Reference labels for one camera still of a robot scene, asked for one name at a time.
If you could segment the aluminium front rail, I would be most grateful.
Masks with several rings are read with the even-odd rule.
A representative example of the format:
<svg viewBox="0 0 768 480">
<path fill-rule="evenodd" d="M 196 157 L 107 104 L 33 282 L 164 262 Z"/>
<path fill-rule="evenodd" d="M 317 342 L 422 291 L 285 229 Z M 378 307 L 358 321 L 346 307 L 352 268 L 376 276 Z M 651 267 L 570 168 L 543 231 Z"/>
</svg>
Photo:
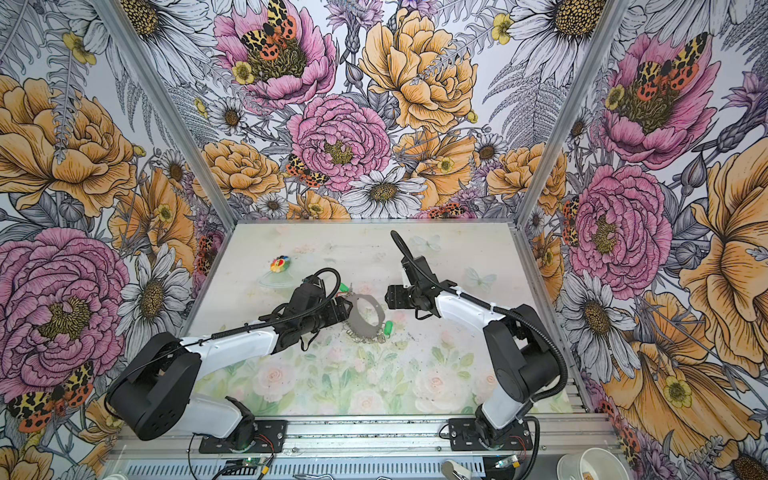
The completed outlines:
<svg viewBox="0 0 768 480">
<path fill-rule="evenodd" d="M 539 455 L 571 454 L 593 447 L 619 453 L 619 440 L 604 414 L 537 415 L 541 426 Z M 451 455 L 461 441 L 443 416 L 298 416 L 288 420 L 275 447 L 279 460 L 314 457 L 404 457 Z M 200 440 L 180 435 L 144 442 L 122 433 L 107 459 L 223 460 L 251 453 L 204 454 Z"/>
</svg>

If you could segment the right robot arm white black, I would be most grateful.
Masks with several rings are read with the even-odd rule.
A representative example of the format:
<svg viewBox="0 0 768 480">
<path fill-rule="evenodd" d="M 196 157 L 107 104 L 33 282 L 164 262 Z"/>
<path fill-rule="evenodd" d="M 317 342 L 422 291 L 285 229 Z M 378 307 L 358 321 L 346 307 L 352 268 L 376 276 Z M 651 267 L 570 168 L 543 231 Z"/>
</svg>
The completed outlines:
<svg viewBox="0 0 768 480">
<path fill-rule="evenodd" d="M 563 353 L 529 305 L 501 307 L 440 282 L 422 256 L 405 255 L 401 266 L 404 283 L 390 285 L 385 295 L 389 309 L 424 312 L 483 335 L 497 387 L 476 410 L 474 431 L 484 447 L 500 447 L 536 403 L 564 390 Z"/>
</svg>

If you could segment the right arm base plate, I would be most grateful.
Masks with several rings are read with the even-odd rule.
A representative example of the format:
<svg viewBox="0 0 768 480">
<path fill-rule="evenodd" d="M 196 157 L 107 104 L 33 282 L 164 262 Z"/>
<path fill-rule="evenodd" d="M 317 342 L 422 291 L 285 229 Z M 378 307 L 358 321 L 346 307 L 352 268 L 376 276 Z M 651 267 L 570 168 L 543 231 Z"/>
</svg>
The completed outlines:
<svg viewBox="0 0 768 480">
<path fill-rule="evenodd" d="M 533 436 L 521 421 L 513 421 L 501 429 L 483 419 L 451 418 L 447 422 L 447 439 L 453 451 L 529 451 Z"/>
</svg>

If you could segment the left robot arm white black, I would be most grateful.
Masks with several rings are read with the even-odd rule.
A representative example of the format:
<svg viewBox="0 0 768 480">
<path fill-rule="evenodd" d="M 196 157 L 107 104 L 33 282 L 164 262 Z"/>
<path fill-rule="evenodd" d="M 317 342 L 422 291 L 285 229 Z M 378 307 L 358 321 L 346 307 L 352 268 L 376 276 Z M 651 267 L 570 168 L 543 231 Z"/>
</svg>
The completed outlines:
<svg viewBox="0 0 768 480">
<path fill-rule="evenodd" d="M 217 400 L 195 393 L 203 377 L 294 345 L 308 347 L 304 336 L 347 321 L 353 303 L 331 290 L 319 273 L 306 277 L 290 300 L 253 323 L 201 337 L 178 338 L 161 332 L 150 338 L 105 395 L 107 411 L 141 440 L 172 433 L 213 438 L 244 451 L 257 436 L 254 414 L 238 399 Z"/>
</svg>

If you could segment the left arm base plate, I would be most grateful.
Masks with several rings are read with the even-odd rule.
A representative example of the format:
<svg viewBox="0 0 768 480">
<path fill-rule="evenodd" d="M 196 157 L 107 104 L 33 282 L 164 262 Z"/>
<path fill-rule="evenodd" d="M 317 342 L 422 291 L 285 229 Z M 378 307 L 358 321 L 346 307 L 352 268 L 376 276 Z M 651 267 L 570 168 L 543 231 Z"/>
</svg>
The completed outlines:
<svg viewBox="0 0 768 480">
<path fill-rule="evenodd" d="M 225 439 L 204 437 L 198 452 L 225 453 L 281 453 L 287 436 L 286 420 L 255 420 L 248 427 L 238 426 Z"/>
</svg>

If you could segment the colourful small toy ball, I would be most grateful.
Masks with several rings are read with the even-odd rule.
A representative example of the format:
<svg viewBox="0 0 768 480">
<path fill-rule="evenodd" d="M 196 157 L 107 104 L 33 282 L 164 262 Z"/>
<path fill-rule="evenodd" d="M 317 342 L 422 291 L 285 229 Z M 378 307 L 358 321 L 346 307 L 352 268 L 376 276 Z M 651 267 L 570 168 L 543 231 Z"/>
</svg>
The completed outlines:
<svg viewBox="0 0 768 480">
<path fill-rule="evenodd" d="M 280 255 L 271 262 L 270 271 L 277 274 L 284 273 L 290 268 L 290 265 L 290 257 L 286 255 Z"/>
</svg>

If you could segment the white paper cup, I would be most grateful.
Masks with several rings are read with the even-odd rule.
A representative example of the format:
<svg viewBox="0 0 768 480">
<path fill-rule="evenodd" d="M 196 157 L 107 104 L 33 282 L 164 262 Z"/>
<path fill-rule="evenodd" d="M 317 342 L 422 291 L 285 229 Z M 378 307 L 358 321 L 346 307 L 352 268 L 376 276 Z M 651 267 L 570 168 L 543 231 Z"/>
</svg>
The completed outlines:
<svg viewBox="0 0 768 480">
<path fill-rule="evenodd" d="M 564 455 L 557 464 L 559 480 L 629 480 L 624 464 L 611 452 L 590 448 Z"/>
</svg>

